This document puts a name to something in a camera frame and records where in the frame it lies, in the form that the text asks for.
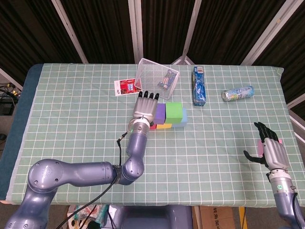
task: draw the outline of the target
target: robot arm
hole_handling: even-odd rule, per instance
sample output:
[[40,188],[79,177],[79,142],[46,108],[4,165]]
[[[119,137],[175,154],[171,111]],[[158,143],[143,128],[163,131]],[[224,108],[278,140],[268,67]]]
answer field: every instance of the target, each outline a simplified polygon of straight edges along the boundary
[[293,229],[305,229],[305,221],[299,203],[296,199],[295,186],[288,174],[289,161],[284,146],[279,143],[274,131],[262,123],[254,123],[259,130],[264,146],[263,157],[252,157],[247,151],[244,155],[252,162],[265,165],[271,183],[277,211],[280,217],[288,222]]
[[7,222],[5,229],[45,229],[50,204],[59,186],[76,187],[110,184],[129,185],[144,172],[143,157],[150,123],[154,120],[159,95],[139,93],[133,111],[132,134],[129,139],[128,160],[123,166],[109,162],[65,163],[54,159],[38,161],[29,171],[24,199]]

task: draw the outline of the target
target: green grid mat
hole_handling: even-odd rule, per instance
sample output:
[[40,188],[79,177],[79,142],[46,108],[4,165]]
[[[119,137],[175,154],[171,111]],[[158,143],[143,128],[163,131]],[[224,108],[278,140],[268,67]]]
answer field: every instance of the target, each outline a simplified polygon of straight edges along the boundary
[[[207,103],[192,103],[193,66],[172,65],[181,76],[170,101],[187,108],[185,128],[153,130],[145,172],[129,186],[115,185],[99,201],[123,205],[273,207],[267,168],[249,163],[257,154],[254,122],[274,130],[287,149],[300,204],[305,201],[301,155],[280,84],[283,69],[204,65]],[[7,200],[21,203],[28,171],[36,161],[119,162],[116,139],[132,117],[137,94],[116,97],[114,81],[134,78],[137,65],[44,64]],[[252,85],[252,98],[223,102],[221,91]],[[122,141],[126,148],[129,136]],[[59,188],[53,204],[87,203],[108,185]]]

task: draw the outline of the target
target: cardboard box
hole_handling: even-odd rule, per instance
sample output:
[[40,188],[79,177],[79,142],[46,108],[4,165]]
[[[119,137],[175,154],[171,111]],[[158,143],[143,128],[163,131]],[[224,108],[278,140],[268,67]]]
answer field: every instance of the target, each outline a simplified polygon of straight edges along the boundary
[[196,207],[192,207],[194,229],[235,229],[231,207],[200,206],[199,211]]

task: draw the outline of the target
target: mesh basket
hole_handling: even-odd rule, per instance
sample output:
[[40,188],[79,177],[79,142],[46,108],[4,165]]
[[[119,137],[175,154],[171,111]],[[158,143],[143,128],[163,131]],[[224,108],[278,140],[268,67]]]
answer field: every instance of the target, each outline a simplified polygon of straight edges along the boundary
[[169,99],[177,84],[180,73],[174,69],[142,58],[138,65],[135,86],[142,91],[159,93],[163,99]]

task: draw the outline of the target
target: floor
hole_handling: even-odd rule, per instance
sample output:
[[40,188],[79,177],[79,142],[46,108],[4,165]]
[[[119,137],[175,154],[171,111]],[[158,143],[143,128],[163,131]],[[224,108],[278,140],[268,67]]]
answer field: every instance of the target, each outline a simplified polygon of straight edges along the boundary
[[[0,83],[5,83],[5,79],[0,78]],[[13,116],[0,116],[0,133],[8,134],[13,121]],[[303,161],[305,159],[305,148],[300,147]],[[0,228],[4,228],[9,217],[17,210],[18,206],[4,205],[0,203]],[[62,222],[66,213],[67,206],[52,205],[49,212],[48,229],[54,229]],[[236,229],[240,229],[238,208],[233,208]],[[247,208],[246,220],[249,229],[278,229],[284,226],[285,222],[280,219],[275,208]]]

